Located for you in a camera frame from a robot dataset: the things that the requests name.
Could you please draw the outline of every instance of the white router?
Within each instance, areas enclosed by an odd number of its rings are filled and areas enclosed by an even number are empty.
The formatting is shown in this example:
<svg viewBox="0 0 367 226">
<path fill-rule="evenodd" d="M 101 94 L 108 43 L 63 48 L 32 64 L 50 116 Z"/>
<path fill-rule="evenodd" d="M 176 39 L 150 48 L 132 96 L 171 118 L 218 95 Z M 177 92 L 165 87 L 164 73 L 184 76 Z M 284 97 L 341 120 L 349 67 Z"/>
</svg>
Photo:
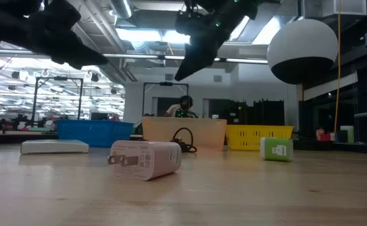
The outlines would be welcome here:
<svg viewBox="0 0 367 226">
<path fill-rule="evenodd" d="M 37 140 L 21 143 L 21 154 L 88 153 L 90 146 L 77 140 Z"/>
</svg>

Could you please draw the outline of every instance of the white power adapter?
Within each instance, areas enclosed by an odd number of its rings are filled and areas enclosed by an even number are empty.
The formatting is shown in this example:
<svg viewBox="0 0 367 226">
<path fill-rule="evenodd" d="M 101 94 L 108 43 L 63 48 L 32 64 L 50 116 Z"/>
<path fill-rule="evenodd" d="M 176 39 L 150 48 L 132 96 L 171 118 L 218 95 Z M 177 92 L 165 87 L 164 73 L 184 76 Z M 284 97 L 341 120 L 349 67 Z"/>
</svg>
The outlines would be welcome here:
<svg viewBox="0 0 367 226">
<path fill-rule="evenodd" d="M 174 142 L 116 141 L 108 164 L 115 176 L 150 180 L 178 170 L 181 156 L 181 147 Z"/>
</svg>

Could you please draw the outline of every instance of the black and white sphere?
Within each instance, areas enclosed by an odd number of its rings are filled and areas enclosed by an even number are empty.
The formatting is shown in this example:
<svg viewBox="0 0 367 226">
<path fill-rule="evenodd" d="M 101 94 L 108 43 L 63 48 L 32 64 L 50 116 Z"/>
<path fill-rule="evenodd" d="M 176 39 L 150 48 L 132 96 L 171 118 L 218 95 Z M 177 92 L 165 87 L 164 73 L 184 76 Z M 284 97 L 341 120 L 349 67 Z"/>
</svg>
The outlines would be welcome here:
<svg viewBox="0 0 367 226">
<path fill-rule="evenodd" d="M 298 84 L 329 70 L 337 55 L 335 32 L 323 22 L 303 19 L 278 31 L 269 45 L 267 60 L 277 78 Z"/>
</svg>

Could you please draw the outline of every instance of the black cable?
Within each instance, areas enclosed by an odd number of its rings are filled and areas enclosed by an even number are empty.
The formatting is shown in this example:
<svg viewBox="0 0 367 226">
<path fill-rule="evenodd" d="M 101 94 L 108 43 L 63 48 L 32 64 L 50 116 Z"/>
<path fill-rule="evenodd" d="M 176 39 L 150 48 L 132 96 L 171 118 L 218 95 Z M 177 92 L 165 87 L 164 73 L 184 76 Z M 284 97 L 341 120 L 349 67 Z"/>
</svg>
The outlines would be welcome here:
<svg viewBox="0 0 367 226">
<path fill-rule="evenodd" d="M 176 139 L 176 135 L 178 135 L 178 133 L 182 130 L 187 130 L 190 133 L 190 144 L 186 144 L 185 142 L 180 142 L 179 139 Z M 188 129 L 187 127 L 182 127 L 180 129 L 178 129 L 175 134 L 172 137 L 172 142 L 176 142 L 181 146 L 182 149 L 182 153 L 196 153 L 197 152 L 197 148 L 193 146 L 193 133 L 190 131 L 190 129 Z"/>
</svg>

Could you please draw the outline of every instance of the blue plastic bin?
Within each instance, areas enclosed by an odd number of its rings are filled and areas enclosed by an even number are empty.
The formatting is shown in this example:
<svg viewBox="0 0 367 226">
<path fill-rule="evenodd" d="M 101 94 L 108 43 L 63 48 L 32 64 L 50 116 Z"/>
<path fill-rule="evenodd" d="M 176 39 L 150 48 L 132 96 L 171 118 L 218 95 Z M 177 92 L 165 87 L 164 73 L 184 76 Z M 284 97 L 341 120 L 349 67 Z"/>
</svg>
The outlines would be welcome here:
<svg viewBox="0 0 367 226">
<path fill-rule="evenodd" d="M 59 120 L 59 139 L 76 139 L 91 147 L 109 148 L 115 141 L 130 140 L 133 123 L 96 120 Z"/>
</svg>

